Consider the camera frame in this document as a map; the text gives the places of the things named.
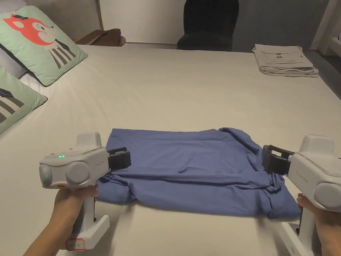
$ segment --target hand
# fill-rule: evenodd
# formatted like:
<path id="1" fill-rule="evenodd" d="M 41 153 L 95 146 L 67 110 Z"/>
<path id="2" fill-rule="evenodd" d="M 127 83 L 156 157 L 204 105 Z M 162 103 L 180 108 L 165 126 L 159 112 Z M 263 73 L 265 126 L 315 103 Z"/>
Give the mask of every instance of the hand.
<path id="1" fill-rule="evenodd" d="M 62 243 L 70 237 L 84 199 L 98 196 L 97 187 L 88 186 L 75 191 L 65 188 L 58 191 L 49 225 L 62 233 Z"/>
<path id="2" fill-rule="evenodd" d="M 322 210 L 313 205 L 303 194 L 298 194 L 299 208 L 314 214 L 318 237 L 322 244 L 322 255 L 341 255 L 341 213 Z"/>

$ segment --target fox print pillow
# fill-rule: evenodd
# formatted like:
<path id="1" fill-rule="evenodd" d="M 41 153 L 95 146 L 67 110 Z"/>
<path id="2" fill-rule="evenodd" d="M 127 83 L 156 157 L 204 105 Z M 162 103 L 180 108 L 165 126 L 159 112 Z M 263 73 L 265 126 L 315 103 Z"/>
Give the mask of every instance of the fox print pillow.
<path id="1" fill-rule="evenodd" d="M 0 135 L 42 105 L 47 98 L 0 66 Z"/>
<path id="2" fill-rule="evenodd" d="M 87 57 L 35 6 L 0 14 L 0 47 L 44 86 L 51 85 Z"/>

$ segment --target black chair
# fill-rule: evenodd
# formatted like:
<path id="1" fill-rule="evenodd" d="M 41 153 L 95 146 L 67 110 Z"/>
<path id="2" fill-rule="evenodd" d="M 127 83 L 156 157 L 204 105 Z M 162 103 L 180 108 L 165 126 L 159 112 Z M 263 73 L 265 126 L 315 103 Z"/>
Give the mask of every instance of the black chair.
<path id="1" fill-rule="evenodd" d="M 238 14 L 238 0 L 187 0 L 177 49 L 231 51 Z"/>

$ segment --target pillow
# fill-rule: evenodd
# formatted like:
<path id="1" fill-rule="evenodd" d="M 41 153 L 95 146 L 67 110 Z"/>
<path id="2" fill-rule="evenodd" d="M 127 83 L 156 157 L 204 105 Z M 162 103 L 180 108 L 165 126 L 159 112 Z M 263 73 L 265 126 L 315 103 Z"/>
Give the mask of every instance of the pillow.
<path id="1" fill-rule="evenodd" d="M 44 86 L 88 57 L 35 6 L 0 14 L 0 44 Z"/>
<path id="2" fill-rule="evenodd" d="M 24 0 L 8 0 L 0 2 L 0 13 L 12 12 L 26 6 Z M 21 67 L 13 60 L 4 50 L 0 49 L 0 65 L 15 77 L 20 77 L 26 72 L 26 69 Z"/>
<path id="3" fill-rule="evenodd" d="M 0 66 L 0 135 L 8 128 L 39 107 L 47 98 Z"/>

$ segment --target folded clothes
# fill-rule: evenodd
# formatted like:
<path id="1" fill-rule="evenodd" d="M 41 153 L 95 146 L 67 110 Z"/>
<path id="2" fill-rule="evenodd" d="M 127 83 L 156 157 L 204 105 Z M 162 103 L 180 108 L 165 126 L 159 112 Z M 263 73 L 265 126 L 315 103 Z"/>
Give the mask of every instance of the folded clothes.
<path id="1" fill-rule="evenodd" d="M 299 46 L 256 44 L 252 51 L 265 75 L 318 77 L 318 70 Z"/>
<path id="2" fill-rule="evenodd" d="M 127 147 L 131 167 L 98 180 L 100 201 L 132 200 L 162 209 L 269 218 L 300 211 L 284 179 L 262 166 L 262 148 L 243 131 L 113 129 L 107 149 Z"/>

